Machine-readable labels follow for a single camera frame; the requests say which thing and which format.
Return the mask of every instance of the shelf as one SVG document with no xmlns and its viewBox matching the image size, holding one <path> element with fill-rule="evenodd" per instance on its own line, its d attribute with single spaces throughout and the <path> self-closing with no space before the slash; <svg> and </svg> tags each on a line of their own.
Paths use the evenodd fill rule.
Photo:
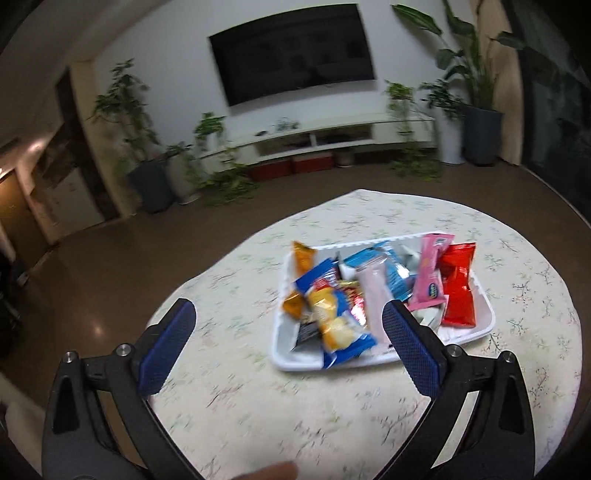
<svg viewBox="0 0 591 480">
<path fill-rule="evenodd" d="M 228 141 L 228 147 L 245 147 L 247 145 L 259 144 L 261 142 L 275 140 L 277 138 L 289 137 L 291 135 L 311 134 L 319 130 L 328 130 L 345 127 L 356 127 L 360 125 L 373 125 L 383 123 L 399 122 L 392 117 L 390 113 L 364 113 L 361 115 L 342 116 L 335 118 L 323 118 L 315 121 L 307 122 L 300 125 L 295 130 L 288 130 L 284 132 L 270 133 L 257 137 L 255 134 L 244 135 Z M 433 121 L 432 118 L 427 115 L 418 116 L 413 115 L 410 118 L 411 122 L 423 122 Z M 199 156 L 199 158 L 211 157 L 218 155 L 224 151 L 224 148 L 219 148 L 211 152 L 205 152 Z"/>
<path fill-rule="evenodd" d="M 336 150 L 337 148 L 358 147 L 360 145 L 375 145 L 375 141 L 370 138 L 368 140 L 353 140 L 351 142 L 340 142 L 326 145 L 318 145 L 316 147 L 298 148 L 295 150 L 289 150 L 289 152 L 281 152 L 274 155 L 265 155 L 259 157 L 259 161 L 275 160 L 277 158 L 285 158 L 291 157 L 293 155 L 303 155 L 306 153 L 321 152 L 326 150 Z"/>
</svg>

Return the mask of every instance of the hand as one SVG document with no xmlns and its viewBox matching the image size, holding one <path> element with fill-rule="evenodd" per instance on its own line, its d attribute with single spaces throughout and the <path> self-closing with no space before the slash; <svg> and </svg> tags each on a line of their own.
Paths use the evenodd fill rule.
<svg viewBox="0 0 591 480">
<path fill-rule="evenodd" d="M 233 480 L 296 480 L 297 465 L 293 462 L 277 463 L 258 472 L 237 476 Z"/>
</svg>

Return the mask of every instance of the brown floor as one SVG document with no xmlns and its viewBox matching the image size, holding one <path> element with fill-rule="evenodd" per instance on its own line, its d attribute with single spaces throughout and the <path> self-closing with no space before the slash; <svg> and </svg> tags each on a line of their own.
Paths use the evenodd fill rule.
<svg viewBox="0 0 591 480">
<path fill-rule="evenodd" d="M 382 164 L 303 174 L 265 182 L 242 203 L 207 208 L 195 202 L 72 235 L 32 275 L 20 307 L 26 336 L 0 368 L 44 405 L 65 351 L 101 355 L 134 341 L 175 288 L 248 236 L 358 188 L 469 205 L 516 229 L 554 265 L 582 323 L 578 416 L 591 392 L 591 230 L 542 182 L 505 163 L 445 167 L 442 179 L 431 182 L 398 178 Z"/>
</svg>

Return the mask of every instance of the white tray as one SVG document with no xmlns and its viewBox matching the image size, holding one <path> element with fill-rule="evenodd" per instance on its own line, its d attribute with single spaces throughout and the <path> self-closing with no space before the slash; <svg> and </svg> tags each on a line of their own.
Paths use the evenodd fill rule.
<svg viewBox="0 0 591 480">
<path fill-rule="evenodd" d="M 359 250 L 371 247 L 384 240 L 390 241 L 393 250 L 398 254 L 403 254 L 400 250 L 401 245 L 406 245 L 409 248 L 420 252 L 421 238 L 426 233 L 415 233 L 413 235 L 378 238 L 363 242 L 314 247 L 317 250 L 315 261 L 316 264 L 319 264 L 326 258 L 334 258 L 337 252 L 340 253 L 342 258 L 346 258 Z M 323 357 L 319 342 L 311 341 L 299 346 L 297 351 L 292 351 L 293 346 L 296 344 L 299 324 L 292 319 L 289 314 L 285 313 L 281 306 L 285 298 L 287 298 L 287 296 L 293 291 L 293 282 L 296 278 L 293 253 L 290 252 L 286 256 L 281 269 L 279 295 L 277 297 L 277 307 L 275 309 L 275 325 L 273 327 L 273 340 L 271 345 L 271 360 L 278 369 L 287 372 L 321 370 Z M 490 333 L 495 326 L 495 312 L 493 312 L 491 303 L 486 297 L 485 289 L 482 287 L 473 271 L 470 271 L 470 288 L 472 289 L 472 295 L 474 297 L 476 326 L 474 328 L 465 329 L 440 327 L 437 336 L 445 345 L 450 343 L 462 345 L 482 338 Z M 367 367 L 370 365 L 386 364 L 400 360 L 400 357 L 394 348 L 391 348 L 387 353 L 379 354 L 372 352 L 372 350 L 373 349 L 365 351 L 359 357 L 345 362 L 344 364 L 339 365 L 339 367 Z"/>
</svg>

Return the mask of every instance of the blue snack package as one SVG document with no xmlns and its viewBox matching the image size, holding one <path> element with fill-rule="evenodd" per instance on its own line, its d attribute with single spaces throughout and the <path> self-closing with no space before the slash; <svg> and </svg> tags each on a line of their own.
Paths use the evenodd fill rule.
<svg viewBox="0 0 591 480">
<path fill-rule="evenodd" d="M 358 357 L 367 349 L 376 346 L 377 344 L 378 343 L 375 341 L 374 337 L 368 333 L 364 333 L 344 350 L 337 350 L 335 352 L 327 352 L 324 350 L 322 368 L 330 368 Z"/>
<path fill-rule="evenodd" d="M 388 241 L 380 242 L 370 248 L 361 250 L 345 259 L 345 264 L 359 268 L 374 258 L 384 255 L 386 263 L 386 282 L 394 300 L 406 301 L 413 294 L 413 279 Z"/>
<path fill-rule="evenodd" d="M 351 315 L 348 297 L 338 288 L 332 259 L 302 275 L 295 286 L 306 296 L 318 325 L 323 368 L 341 364 L 376 345 L 375 339 Z"/>
</svg>

